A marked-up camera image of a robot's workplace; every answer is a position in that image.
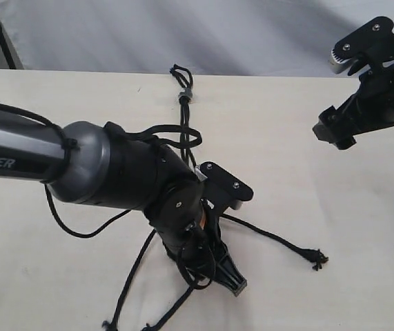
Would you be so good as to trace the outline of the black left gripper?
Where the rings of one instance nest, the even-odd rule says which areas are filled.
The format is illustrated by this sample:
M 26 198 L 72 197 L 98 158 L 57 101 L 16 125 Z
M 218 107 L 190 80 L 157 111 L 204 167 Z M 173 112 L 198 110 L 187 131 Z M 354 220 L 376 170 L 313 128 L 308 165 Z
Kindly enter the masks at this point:
M 169 179 L 155 183 L 148 220 L 186 282 L 208 279 L 238 297 L 247 280 L 221 239 L 219 218 L 227 207 L 228 194 L 209 179 Z

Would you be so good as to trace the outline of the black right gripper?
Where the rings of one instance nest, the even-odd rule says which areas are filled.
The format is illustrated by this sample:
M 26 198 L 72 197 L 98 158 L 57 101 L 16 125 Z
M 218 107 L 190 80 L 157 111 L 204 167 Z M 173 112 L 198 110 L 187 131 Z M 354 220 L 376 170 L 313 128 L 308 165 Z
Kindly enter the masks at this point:
M 319 115 L 313 133 L 318 140 L 347 150 L 356 144 L 354 136 L 393 126 L 394 63 L 363 74 L 357 91 L 340 107 L 331 106 Z

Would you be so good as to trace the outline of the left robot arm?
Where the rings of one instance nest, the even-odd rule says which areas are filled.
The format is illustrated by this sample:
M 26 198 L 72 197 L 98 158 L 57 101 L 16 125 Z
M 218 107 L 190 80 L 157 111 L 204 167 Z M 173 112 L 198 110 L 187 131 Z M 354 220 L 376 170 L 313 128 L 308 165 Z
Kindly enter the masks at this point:
M 219 218 L 253 191 L 215 163 L 186 165 L 177 151 L 201 142 L 198 131 L 179 125 L 135 133 L 112 122 L 60 127 L 0 103 L 0 177 L 38 181 L 66 203 L 138 210 L 187 280 L 205 277 L 238 295 L 247 282 Z

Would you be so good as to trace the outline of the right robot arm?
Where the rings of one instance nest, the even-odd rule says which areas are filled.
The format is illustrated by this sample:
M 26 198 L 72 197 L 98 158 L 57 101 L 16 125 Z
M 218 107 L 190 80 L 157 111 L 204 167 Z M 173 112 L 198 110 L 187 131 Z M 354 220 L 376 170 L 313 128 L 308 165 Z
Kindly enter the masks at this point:
M 319 141 L 347 150 L 355 136 L 394 127 L 394 59 L 389 66 L 370 62 L 358 76 L 358 89 L 339 107 L 330 106 L 318 116 L 312 131 Z

